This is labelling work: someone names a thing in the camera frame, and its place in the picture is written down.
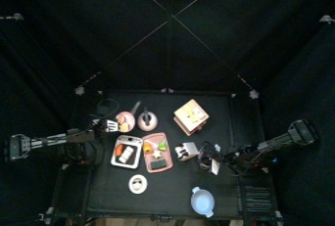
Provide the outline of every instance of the black tabletop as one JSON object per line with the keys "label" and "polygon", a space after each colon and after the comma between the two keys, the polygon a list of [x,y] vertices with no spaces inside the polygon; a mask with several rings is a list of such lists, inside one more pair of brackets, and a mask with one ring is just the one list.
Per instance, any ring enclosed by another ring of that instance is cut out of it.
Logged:
{"label": "black tabletop", "polygon": [[[193,188],[210,192],[214,198],[213,218],[239,217],[237,179],[231,170],[221,164],[218,175],[202,170],[197,159],[177,160],[174,148],[185,142],[194,142],[197,148],[204,141],[217,144],[222,151],[232,146],[261,140],[261,127],[257,109],[252,98],[247,95],[186,95],[186,94],[147,94],[114,93],[109,99],[119,103],[118,112],[130,111],[141,100],[137,117],[143,107],[155,113],[158,125],[150,132],[137,127],[127,133],[143,137],[151,133],[164,132],[166,135],[173,167],[158,173],[149,173],[143,156],[139,158],[137,169],[111,165],[111,155],[119,132],[110,133],[102,139],[105,148],[103,163],[97,167],[90,185],[87,213],[121,216],[172,215],[174,217],[202,217],[192,208]],[[208,123],[202,129],[188,136],[176,123],[174,111],[194,99],[209,114]],[[110,102],[110,111],[115,102]],[[137,174],[145,176],[147,188],[135,195],[129,188],[129,181]]]}

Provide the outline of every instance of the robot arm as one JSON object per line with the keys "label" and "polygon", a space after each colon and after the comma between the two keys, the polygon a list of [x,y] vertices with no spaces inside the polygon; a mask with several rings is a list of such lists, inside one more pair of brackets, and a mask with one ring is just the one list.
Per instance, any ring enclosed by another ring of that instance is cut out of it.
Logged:
{"label": "robot arm", "polygon": [[97,150],[97,146],[91,142],[97,141],[102,132],[115,131],[118,131],[118,123],[115,121],[95,119],[90,129],[83,131],[71,129],[67,134],[34,139],[23,134],[13,135],[4,154],[5,161],[16,161],[27,158],[30,152],[42,147],[63,146],[64,155],[72,160],[82,162],[88,155],[87,148],[91,148],[93,151]]}
{"label": "robot arm", "polygon": [[235,170],[247,172],[263,168],[275,161],[273,152],[292,145],[306,146],[318,140],[316,132],[307,120],[295,121],[288,132],[259,144],[243,146],[236,152],[224,156],[224,162]]}

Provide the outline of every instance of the black curtain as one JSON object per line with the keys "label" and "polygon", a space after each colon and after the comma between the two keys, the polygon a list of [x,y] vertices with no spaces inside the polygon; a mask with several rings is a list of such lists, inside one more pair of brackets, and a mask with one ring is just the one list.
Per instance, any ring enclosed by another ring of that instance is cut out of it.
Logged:
{"label": "black curtain", "polygon": [[277,72],[261,95],[267,137],[306,118],[320,141],[280,152],[275,168],[283,212],[310,225],[334,225],[335,213],[335,25],[324,24],[303,50]]}
{"label": "black curtain", "polygon": [[[0,1],[1,13],[16,13]],[[54,152],[3,164],[5,141],[64,133],[70,128],[75,90],[23,23],[0,22],[0,224],[35,224],[51,205],[59,163]]]}

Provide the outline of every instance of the plate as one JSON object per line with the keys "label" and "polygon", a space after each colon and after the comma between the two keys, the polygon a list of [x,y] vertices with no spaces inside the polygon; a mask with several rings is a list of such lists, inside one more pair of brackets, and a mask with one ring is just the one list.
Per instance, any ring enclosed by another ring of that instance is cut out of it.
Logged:
{"label": "plate", "polygon": [[[115,156],[115,149],[121,144],[123,145],[122,153],[126,151],[127,148],[130,148],[131,151],[131,155],[127,156],[126,162],[121,162],[119,160],[121,157]],[[111,164],[121,167],[137,168],[139,166],[141,145],[142,145],[142,139],[139,137],[127,135],[119,136],[113,150],[113,155],[110,160]]]}

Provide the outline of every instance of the toy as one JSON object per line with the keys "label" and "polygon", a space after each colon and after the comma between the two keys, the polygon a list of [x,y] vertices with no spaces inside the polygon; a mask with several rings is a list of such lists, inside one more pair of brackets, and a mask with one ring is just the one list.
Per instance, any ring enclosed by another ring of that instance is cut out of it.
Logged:
{"label": "toy", "polygon": [[165,143],[165,141],[160,142],[157,149],[158,149],[160,151],[162,151],[162,152],[166,151],[166,143]]}
{"label": "toy", "polygon": [[153,156],[154,158],[161,158],[161,152],[155,150],[155,151],[153,152],[151,156]]}
{"label": "toy", "polygon": [[185,105],[182,105],[174,111],[174,115],[174,120],[188,136],[190,136],[202,128],[209,118],[209,115],[206,114],[196,100],[190,100]]}
{"label": "toy", "polygon": [[127,146],[126,150],[121,154],[119,162],[126,163],[129,161],[133,153],[134,153],[134,149],[130,146]]}
{"label": "toy", "polygon": [[139,115],[138,126],[142,131],[151,131],[157,127],[158,119],[154,113],[150,113],[146,108]]}
{"label": "toy", "polygon": [[[117,156],[117,148],[123,145],[125,151]],[[121,167],[137,168],[139,166],[142,139],[129,135],[121,135],[115,143],[115,150],[111,156],[111,164]]]}
{"label": "toy", "polygon": [[142,144],[142,151],[146,153],[146,154],[150,154],[151,153],[151,145],[147,141],[143,142]]}
{"label": "toy", "polygon": [[176,153],[180,161],[185,161],[197,156],[198,150],[194,143],[184,143],[176,147]]}
{"label": "toy", "polygon": [[121,156],[122,151],[123,151],[123,144],[119,144],[119,145],[115,147],[115,156],[117,156],[117,157]]}

